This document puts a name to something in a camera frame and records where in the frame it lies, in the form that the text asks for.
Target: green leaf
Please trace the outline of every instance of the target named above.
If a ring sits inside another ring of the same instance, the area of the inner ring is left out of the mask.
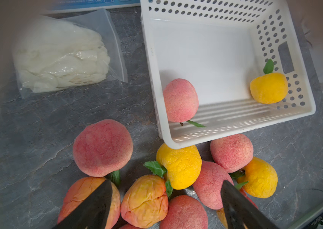
[[[236,172],[229,173],[229,175],[232,179],[238,179],[239,177],[242,177],[245,175],[245,171],[243,169],[240,169]]]
[[[161,178],[164,178],[164,174],[167,172],[167,169],[164,166],[160,166],[159,162],[157,161],[145,162],[144,166],[150,169],[154,175],[158,175]]]
[[[168,198],[170,198],[173,192],[173,188],[172,188],[172,185],[170,184],[170,180],[167,180],[167,182],[165,182],[165,187],[167,188],[167,196]]]
[[[266,75],[266,74],[272,73],[273,71],[274,71],[274,62],[271,59],[269,59],[266,62],[265,67],[263,68],[263,73]]]
[[[206,127],[204,125],[201,125],[200,123],[197,123],[197,122],[194,122],[194,121],[191,121],[191,120],[188,120],[187,122],[189,124],[192,124],[192,125],[196,126],[196,127]]]
[[[113,171],[111,174],[111,181],[118,186],[121,183],[121,176],[119,170]]]
[[[244,185],[246,185],[248,183],[248,181],[245,181],[245,182],[241,182],[239,184],[236,184],[234,185],[234,187],[237,189],[237,190],[240,190]]]

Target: pink peach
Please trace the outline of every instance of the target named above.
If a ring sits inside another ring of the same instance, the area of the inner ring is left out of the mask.
[[[127,164],[133,143],[124,125],[105,119],[87,126],[76,137],[72,151],[75,163],[83,173],[103,177]]]
[[[193,189],[203,204],[217,210],[223,207],[221,186],[225,180],[234,185],[232,178],[223,167],[203,160],[200,175],[193,184]]]
[[[77,208],[106,178],[84,177],[76,181],[64,198],[57,223],[63,221],[75,208]],[[105,229],[111,229],[118,221],[120,214],[121,198],[117,187],[112,183],[112,200]]]
[[[228,173],[245,167],[253,158],[253,145],[246,135],[237,134],[211,141],[212,158]]]
[[[208,218],[200,202],[190,196],[177,196],[169,202],[167,217],[160,229],[207,229]]]
[[[139,227],[132,226],[131,224],[128,223],[128,224],[120,227],[119,229],[139,229]]]
[[[175,79],[163,91],[167,117],[170,122],[190,120],[199,108],[199,99],[193,85],[184,79]]]

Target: plastic bag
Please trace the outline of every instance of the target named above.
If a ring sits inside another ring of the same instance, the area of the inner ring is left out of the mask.
[[[22,98],[107,80],[128,82],[109,12],[64,19],[42,16],[13,48]]]

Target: basket handle slot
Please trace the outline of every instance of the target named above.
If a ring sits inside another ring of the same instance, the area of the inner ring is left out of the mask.
[[[283,66],[283,72],[285,74],[294,71],[293,61],[291,59],[289,46],[287,45],[287,41],[279,45],[278,54],[280,56],[281,65]]]

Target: artificial peach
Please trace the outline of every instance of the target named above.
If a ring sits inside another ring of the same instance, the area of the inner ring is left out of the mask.
[[[79,206],[106,178],[84,177],[75,182],[64,198],[64,204],[58,216],[57,223],[63,221],[77,206]],[[118,221],[120,214],[121,198],[117,187],[112,183],[112,201],[105,229],[111,229]]]
[[[163,91],[167,117],[170,122],[190,120],[199,108],[199,99],[193,85],[184,79],[171,81]]]
[[[193,189],[203,204],[217,210],[223,207],[221,187],[225,180],[234,184],[232,178],[223,167],[214,162],[203,160],[200,175],[193,184]]]
[[[138,178],[124,195],[121,216],[129,224],[148,228],[165,218],[168,197],[165,181],[156,175]]]
[[[210,150],[214,161],[228,173],[238,171],[253,158],[251,140],[242,134],[212,140]]]
[[[200,202],[190,196],[177,196],[169,203],[168,215],[160,229],[207,229],[208,218]]]
[[[130,133],[124,125],[111,119],[87,126],[73,144],[75,163],[93,177],[119,170],[130,160],[132,151]]]

